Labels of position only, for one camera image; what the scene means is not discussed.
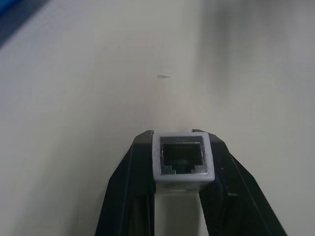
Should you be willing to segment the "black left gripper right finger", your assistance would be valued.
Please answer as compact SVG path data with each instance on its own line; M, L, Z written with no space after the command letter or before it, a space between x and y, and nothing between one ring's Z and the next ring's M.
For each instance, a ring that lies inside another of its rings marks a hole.
M218 136L206 133L212 151L208 173L197 173L210 236L284 236L286 232L253 175Z

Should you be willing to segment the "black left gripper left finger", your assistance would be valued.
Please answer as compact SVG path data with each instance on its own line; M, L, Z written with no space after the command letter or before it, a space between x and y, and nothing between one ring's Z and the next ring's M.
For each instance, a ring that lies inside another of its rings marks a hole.
M152 236L156 184L152 167L154 132L136 136L111 175L95 235Z

